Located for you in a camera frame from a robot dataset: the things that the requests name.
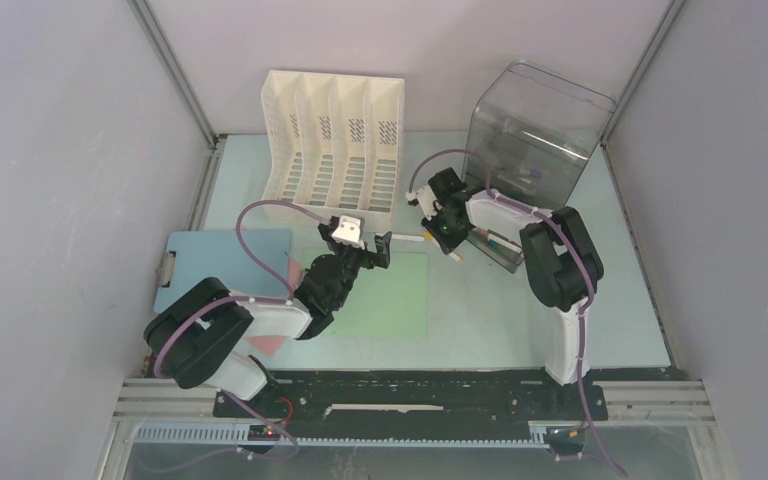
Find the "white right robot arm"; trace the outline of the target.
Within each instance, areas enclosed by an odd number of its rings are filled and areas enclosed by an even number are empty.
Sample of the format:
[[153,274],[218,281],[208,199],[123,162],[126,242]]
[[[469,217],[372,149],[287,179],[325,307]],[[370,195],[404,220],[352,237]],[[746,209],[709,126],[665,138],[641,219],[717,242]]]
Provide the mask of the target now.
[[421,209],[422,227],[445,255],[451,256],[479,230],[519,247],[533,295],[556,317],[553,350],[545,362],[555,382],[543,388],[541,402],[553,417],[570,416],[582,403],[574,383],[588,370],[587,320],[604,276],[579,212],[572,207],[540,209],[494,188],[470,188],[451,168],[421,188],[411,187],[405,198]]

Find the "green clipboard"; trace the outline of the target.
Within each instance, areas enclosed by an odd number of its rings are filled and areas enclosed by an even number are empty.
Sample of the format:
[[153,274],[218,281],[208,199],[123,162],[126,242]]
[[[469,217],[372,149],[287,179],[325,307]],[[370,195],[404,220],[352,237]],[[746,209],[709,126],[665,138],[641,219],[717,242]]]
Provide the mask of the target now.
[[427,337],[429,259],[394,253],[387,269],[362,269],[325,336],[372,339]]

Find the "transparent grey drawer box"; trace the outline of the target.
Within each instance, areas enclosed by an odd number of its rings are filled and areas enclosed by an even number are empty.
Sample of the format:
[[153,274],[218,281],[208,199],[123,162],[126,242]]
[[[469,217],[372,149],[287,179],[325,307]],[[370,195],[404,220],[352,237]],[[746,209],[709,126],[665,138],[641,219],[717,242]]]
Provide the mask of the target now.
[[[556,210],[566,205],[608,121],[613,98],[587,86],[515,61],[478,100],[470,119],[463,179],[525,204]],[[540,180],[524,174],[538,170]]]

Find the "red capped white marker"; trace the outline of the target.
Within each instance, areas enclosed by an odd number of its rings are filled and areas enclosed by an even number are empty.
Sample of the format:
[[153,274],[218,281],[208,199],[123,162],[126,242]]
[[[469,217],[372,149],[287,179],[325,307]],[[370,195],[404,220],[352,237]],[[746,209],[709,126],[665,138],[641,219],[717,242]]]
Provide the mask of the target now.
[[507,239],[504,239],[503,237],[500,237],[494,233],[488,233],[487,234],[487,240],[488,242],[497,248],[501,248],[503,250],[515,253],[517,255],[522,253],[522,248]]

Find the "white marker pen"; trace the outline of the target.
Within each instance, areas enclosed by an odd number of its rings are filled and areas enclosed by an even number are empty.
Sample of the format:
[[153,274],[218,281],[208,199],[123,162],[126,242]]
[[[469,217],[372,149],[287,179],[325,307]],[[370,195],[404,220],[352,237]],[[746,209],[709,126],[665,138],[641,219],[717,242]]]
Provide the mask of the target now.
[[425,241],[425,238],[423,235],[414,235],[414,234],[397,234],[392,233],[392,240],[396,241],[408,241],[408,242],[423,242]]

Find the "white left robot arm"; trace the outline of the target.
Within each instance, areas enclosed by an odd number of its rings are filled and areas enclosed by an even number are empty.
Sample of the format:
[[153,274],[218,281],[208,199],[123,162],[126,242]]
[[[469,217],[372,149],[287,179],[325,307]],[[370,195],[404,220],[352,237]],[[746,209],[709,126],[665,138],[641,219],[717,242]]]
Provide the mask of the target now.
[[240,352],[239,343],[245,337],[316,337],[344,307],[361,270],[391,263],[391,232],[375,235],[368,249],[356,218],[334,217],[318,230],[329,251],[303,271],[290,298],[245,296],[207,277],[158,314],[143,333],[155,356],[154,376],[181,389],[219,389],[252,416],[271,412],[277,381],[254,355]]

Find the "yellow capped pen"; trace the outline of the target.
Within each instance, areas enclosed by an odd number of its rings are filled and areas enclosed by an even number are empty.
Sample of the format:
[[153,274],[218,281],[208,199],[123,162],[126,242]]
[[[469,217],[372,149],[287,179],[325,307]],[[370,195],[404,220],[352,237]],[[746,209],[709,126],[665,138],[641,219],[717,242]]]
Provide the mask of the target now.
[[450,250],[448,247],[445,247],[443,244],[441,244],[441,243],[440,243],[438,240],[436,240],[436,239],[434,238],[434,236],[433,236],[433,235],[432,235],[430,232],[428,232],[427,230],[424,230],[424,231],[423,231],[423,233],[422,233],[422,235],[423,235],[423,237],[424,237],[424,239],[425,239],[425,240],[427,240],[427,241],[431,242],[431,243],[432,243],[434,246],[438,247],[438,248],[441,250],[441,252],[442,252],[444,255],[446,255],[447,257],[449,257],[450,259],[452,259],[452,260],[454,260],[454,261],[456,261],[456,262],[458,262],[458,263],[462,263],[462,262],[463,262],[463,258],[462,258],[461,256],[459,256],[459,255],[458,255],[457,253],[455,253],[453,250]]

